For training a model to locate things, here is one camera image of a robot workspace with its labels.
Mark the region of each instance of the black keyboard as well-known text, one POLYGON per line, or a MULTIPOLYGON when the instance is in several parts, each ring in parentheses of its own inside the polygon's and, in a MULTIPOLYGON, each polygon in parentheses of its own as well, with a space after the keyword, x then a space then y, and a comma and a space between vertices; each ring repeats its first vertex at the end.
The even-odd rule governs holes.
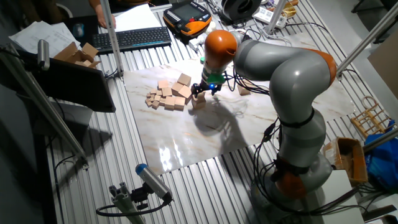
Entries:
MULTIPOLYGON (((148 49, 170 45, 172 40, 166 27, 153 27, 117 32, 120 51, 148 49)), ((108 34, 93 35, 93 46, 100 54, 111 53, 108 34)))

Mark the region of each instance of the white document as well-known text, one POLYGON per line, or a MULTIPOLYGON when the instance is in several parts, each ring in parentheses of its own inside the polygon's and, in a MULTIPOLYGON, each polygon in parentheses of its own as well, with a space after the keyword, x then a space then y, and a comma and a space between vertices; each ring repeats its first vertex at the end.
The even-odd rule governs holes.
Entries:
POLYGON ((56 31, 46 22, 34 22, 29 27, 9 38, 32 54, 37 54, 37 43, 43 39, 49 43, 50 57, 56 56, 74 41, 56 31))
POLYGON ((116 16, 116 32, 144 29, 150 27, 160 27, 159 21, 149 9, 148 4, 136 6, 127 12, 116 16))
POLYGON ((58 24, 53 24, 51 26, 54 28, 54 30, 63 34, 66 38, 69 38, 70 40, 74 41, 74 43, 76 43, 77 47, 80 46, 80 42, 76 40, 76 38, 73 36, 73 34, 68 29, 67 25, 65 25, 63 22, 58 23, 58 24))

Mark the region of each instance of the person's hand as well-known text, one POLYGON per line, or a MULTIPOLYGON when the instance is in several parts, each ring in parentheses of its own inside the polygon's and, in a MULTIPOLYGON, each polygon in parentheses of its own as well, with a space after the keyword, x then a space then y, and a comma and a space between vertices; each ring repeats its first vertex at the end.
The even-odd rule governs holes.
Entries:
MULTIPOLYGON (((102 11, 102 6, 100 4, 95 7, 95 13, 97 14, 97 19, 98 19, 99 25, 101 27, 106 28, 104 12, 102 11)), ((116 28, 116 20, 114 19, 113 15, 112 15, 112 20, 113 20, 114 28, 116 28)))

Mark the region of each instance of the wooden block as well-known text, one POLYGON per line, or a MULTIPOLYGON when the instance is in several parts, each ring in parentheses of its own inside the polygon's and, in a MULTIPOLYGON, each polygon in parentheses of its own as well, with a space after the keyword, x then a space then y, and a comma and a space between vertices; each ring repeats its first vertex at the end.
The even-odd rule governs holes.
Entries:
POLYGON ((195 101, 192 100, 192 106, 193 109, 200 109, 200 108, 204 108, 206 106, 206 102, 201 102, 201 103, 197 103, 195 101))
POLYGON ((155 101, 152 103, 152 108, 156 110, 156 109, 159 107, 159 104, 160 104, 160 102, 155 100, 155 101))
POLYGON ((147 103, 147 106, 148 107, 150 107, 150 106, 152 106, 152 102, 149 100, 149 101, 145 101, 145 103, 147 103))
POLYGON ((175 98, 172 96, 166 97, 166 101, 164 103, 165 109, 174 110, 175 98))
POLYGON ((174 109, 184 110, 185 98, 181 96, 175 97, 174 109))
POLYGON ((179 84, 190 86, 191 85, 191 77, 184 73, 181 73, 180 78, 178 78, 177 82, 179 84))
POLYGON ((162 96, 166 97, 166 96, 172 96, 172 89, 170 87, 166 87, 162 89, 162 96))
POLYGON ((238 85, 238 91, 241 96, 250 95, 250 91, 238 85))
POLYGON ((185 99, 185 104, 187 105, 191 99, 192 99, 192 95, 190 95, 189 98, 185 99))
POLYGON ((169 87, 169 82, 167 80, 162 80, 157 82, 157 89, 161 90, 163 88, 169 87))
POLYGON ((195 97, 195 95, 192 95, 192 101, 195 101, 196 103, 206 102, 205 95, 206 95, 205 91, 199 93, 197 97, 195 97))
POLYGON ((172 87, 172 93, 173 93, 173 95, 174 95, 174 96, 180 96, 180 95, 178 94, 178 91, 180 91, 182 87, 183 87, 182 84, 174 83, 174 85, 173 85, 173 87, 172 87))
POLYGON ((159 101, 159 105, 160 106, 164 106, 164 103, 166 103, 166 99, 165 98, 161 98, 159 101))
POLYGON ((189 101, 191 100, 192 94, 191 94, 191 89, 187 86, 183 86, 181 90, 178 92, 178 94, 182 97, 185 98, 185 104, 188 104, 189 101))
POLYGON ((187 86, 182 86, 178 93, 180 96, 185 97, 186 99, 191 97, 191 89, 189 89, 187 86))

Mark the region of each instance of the blue bag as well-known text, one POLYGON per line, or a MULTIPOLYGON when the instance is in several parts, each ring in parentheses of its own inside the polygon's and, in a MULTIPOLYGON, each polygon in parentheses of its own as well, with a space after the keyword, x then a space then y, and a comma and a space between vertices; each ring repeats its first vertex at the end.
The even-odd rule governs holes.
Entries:
MULTIPOLYGON (((383 134, 369 135, 365 144, 383 134)), ((377 180, 386 190, 398 192, 398 139, 392 139, 365 155, 368 175, 377 180)))

